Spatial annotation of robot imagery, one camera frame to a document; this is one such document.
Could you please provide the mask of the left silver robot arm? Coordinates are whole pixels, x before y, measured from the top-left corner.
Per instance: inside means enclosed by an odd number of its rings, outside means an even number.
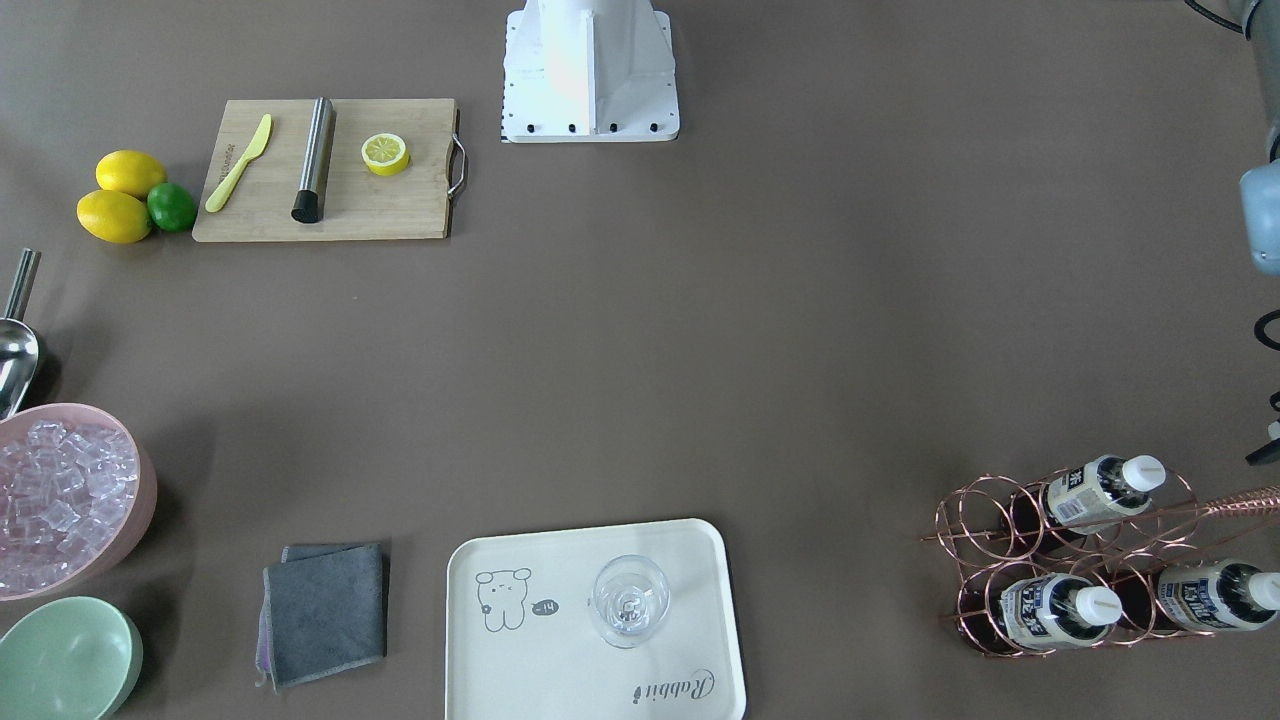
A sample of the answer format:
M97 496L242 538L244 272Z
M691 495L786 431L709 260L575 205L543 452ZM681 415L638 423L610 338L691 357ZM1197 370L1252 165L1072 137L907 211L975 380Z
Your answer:
M1253 266L1279 274L1279 3L1226 1L1222 12L1202 1L1184 3L1193 12L1251 46L1262 99L1266 133L1263 161L1239 179L1242 215Z

